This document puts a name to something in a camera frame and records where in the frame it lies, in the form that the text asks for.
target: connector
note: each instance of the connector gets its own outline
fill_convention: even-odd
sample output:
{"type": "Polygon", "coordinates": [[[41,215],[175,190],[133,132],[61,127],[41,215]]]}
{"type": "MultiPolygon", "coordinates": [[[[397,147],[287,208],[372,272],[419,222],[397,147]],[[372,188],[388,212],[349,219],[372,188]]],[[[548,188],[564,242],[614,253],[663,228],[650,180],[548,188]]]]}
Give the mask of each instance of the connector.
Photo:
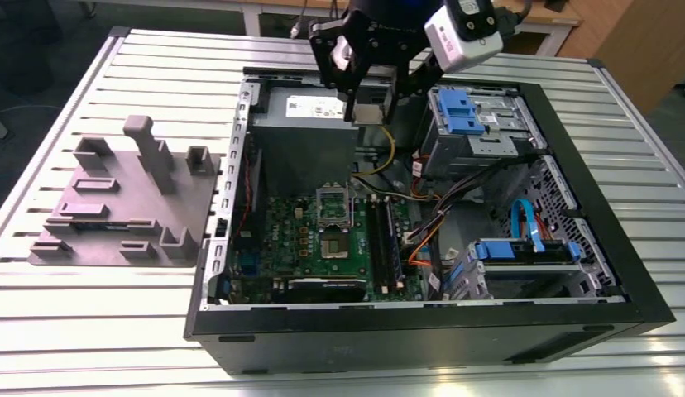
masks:
{"type": "Polygon", "coordinates": [[[511,12],[505,7],[495,8],[496,16],[496,31],[501,40],[505,41],[511,36],[516,34],[516,25],[521,23],[519,13],[511,12]]]}
{"type": "Polygon", "coordinates": [[[297,37],[297,33],[300,33],[300,18],[296,21],[296,24],[291,28],[291,39],[295,39],[297,37]]]}

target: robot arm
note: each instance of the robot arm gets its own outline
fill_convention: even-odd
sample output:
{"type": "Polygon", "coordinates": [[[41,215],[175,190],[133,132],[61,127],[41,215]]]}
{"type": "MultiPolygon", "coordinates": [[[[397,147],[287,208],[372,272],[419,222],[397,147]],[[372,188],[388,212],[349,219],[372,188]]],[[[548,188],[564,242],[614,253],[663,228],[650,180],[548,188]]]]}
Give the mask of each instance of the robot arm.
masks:
{"type": "Polygon", "coordinates": [[[424,95],[444,73],[469,68],[501,50],[501,37],[513,34],[529,5],[527,0],[521,14],[512,14],[495,9],[489,0],[349,0],[340,20],[312,22],[320,80],[347,103],[344,121],[364,118],[388,124],[400,100],[424,95]],[[427,47],[431,53],[409,73],[408,64],[427,47]],[[355,103],[373,65],[392,68],[380,106],[355,103]]]}

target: sticker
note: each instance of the sticker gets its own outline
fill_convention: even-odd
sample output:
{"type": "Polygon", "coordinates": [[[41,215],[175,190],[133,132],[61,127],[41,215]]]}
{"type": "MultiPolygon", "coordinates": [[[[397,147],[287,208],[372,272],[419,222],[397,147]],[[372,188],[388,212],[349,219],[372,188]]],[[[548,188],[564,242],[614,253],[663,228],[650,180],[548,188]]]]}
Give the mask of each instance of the sticker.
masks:
{"type": "Polygon", "coordinates": [[[433,273],[428,275],[428,284],[436,291],[440,291],[440,280],[437,279],[433,273]]]}
{"type": "Polygon", "coordinates": [[[344,103],[335,97],[301,97],[285,99],[285,116],[303,118],[343,118],[344,103]]]}
{"type": "Polygon", "coordinates": [[[467,15],[473,15],[479,13],[479,6],[476,5],[476,0],[460,0],[460,8],[467,15]]]}
{"type": "Polygon", "coordinates": [[[413,161],[412,168],[411,168],[411,174],[416,178],[420,178],[420,171],[423,170],[423,164],[420,164],[417,161],[413,161]]]}
{"type": "Polygon", "coordinates": [[[477,114],[476,118],[479,119],[479,122],[487,122],[489,124],[496,124],[496,117],[492,113],[489,114],[477,114]]]}

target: blue plastic latch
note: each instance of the blue plastic latch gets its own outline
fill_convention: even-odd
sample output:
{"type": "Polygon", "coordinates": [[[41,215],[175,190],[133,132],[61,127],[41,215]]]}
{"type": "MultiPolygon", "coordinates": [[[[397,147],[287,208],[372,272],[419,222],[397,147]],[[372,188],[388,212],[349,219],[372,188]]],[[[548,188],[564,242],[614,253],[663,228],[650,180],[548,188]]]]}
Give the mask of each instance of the blue plastic latch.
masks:
{"type": "Polygon", "coordinates": [[[475,243],[475,253],[477,260],[487,259],[487,247],[483,242],[475,243]]]}
{"type": "Polygon", "coordinates": [[[571,254],[572,261],[579,261],[581,250],[576,242],[567,242],[567,251],[571,254]]]}
{"type": "Polygon", "coordinates": [[[508,242],[484,242],[491,259],[513,259],[515,252],[508,242]]]}
{"type": "Polygon", "coordinates": [[[463,90],[440,89],[437,107],[447,120],[447,130],[456,135],[481,135],[484,126],[476,120],[475,104],[463,90]]]}

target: power supply label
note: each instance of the power supply label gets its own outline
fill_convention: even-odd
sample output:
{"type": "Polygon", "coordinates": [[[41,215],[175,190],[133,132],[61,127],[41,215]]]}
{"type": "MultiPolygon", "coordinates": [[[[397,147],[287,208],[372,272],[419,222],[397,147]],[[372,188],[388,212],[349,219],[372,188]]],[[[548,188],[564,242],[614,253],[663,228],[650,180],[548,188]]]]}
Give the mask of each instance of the power supply label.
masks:
{"type": "Polygon", "coordinates": [[[335,97],[291,95],[285,99],[285,116],[304,118],[343,118],[344,103],[335,97]]]}

